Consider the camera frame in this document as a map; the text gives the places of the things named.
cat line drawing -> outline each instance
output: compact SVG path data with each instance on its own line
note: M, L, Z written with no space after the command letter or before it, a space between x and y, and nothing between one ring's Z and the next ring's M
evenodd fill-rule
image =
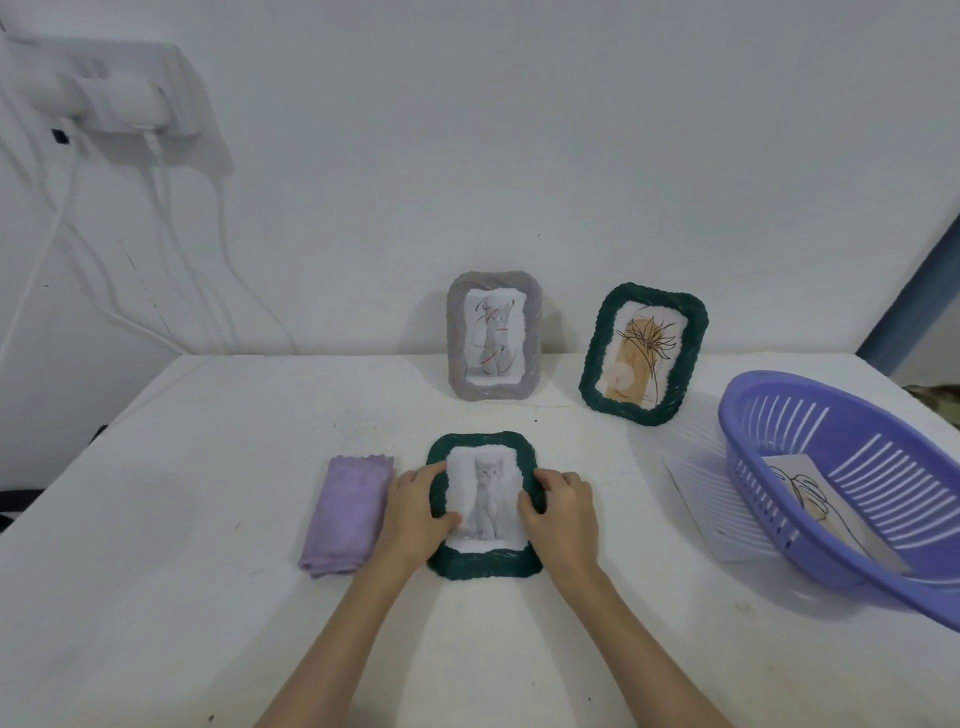
M514 365L516 350L508 342L510 331L507 326L513 307L513 299L506 301L500 296L488 296L474 309L481 312L477 323L482 321L486 327L480 369L487 376L505 375Z
M509 538L505 521L510 515L504 496L503 458L488 462L473 461L477 478L477 496L473 510L464 523L464 535L480 541L501 541Z

plastic basket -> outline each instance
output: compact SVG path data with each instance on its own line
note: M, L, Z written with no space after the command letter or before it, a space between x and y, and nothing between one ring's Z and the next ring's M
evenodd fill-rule
M904 604L960 631L960 466L858 397L784 372L735 377L720 402L731 481L780 549L833 591ZM761 458L805 453L911 571L861 555L814 521Z

forearm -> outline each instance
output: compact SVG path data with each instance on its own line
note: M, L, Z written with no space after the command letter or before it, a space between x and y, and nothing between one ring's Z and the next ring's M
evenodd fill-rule
M730 728L630 611L600 569L561 586L587 629L637 725L645 728Z
M336 728L350 703L383 620L408 573L376 558L347 593L255 728Z

kitten photo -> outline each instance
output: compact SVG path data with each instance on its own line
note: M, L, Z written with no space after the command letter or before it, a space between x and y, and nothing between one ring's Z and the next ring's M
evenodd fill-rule
M477 478L477 497L467 519L466 534L481 541L496 541L505 537L503 527L503 458L495 462L473 461Z
M523 486L516 452L500 445L455 448L446 462L447 508L464 517L447 537L447 544L470 552L526 546L526 533L516 512L516 497Z

gray kitten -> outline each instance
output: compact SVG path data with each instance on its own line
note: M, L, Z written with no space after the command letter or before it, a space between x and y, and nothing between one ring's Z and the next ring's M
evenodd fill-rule
M464 530L471 538L481 541L498 541L506 534L503 530L503 458L488 463L477 458L473 461L477 478L477 497L473 510L467 518Z

